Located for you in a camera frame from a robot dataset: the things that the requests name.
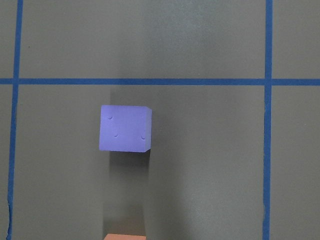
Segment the purple foam block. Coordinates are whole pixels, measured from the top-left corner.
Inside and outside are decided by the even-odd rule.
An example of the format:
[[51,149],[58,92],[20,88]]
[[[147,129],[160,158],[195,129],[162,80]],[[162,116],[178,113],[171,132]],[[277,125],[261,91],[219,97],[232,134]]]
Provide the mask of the purple foam block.
[[145,153],[151,149],[152,110],[146,106],[102,105],[99,149]]

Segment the orange foam block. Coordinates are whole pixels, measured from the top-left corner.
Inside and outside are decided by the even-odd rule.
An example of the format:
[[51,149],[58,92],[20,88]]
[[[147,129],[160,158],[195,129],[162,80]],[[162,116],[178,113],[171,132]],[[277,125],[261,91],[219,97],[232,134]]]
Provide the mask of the orange foam block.
[[146,240],[146,236],[143,235],[130,235],[130,234],[116,234],[108,233],[104,240]]

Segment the brown paper table cover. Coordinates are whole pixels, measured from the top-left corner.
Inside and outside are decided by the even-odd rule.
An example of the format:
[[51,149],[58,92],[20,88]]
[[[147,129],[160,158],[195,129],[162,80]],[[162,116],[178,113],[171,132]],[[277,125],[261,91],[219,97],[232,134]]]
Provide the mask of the brown paper table cover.
[[[320,237],[320,3],[0,3],[0,237]],[[272,69],[265,70],[272,32]],[[152,110],[151,149],[99,149],[101,106]]]

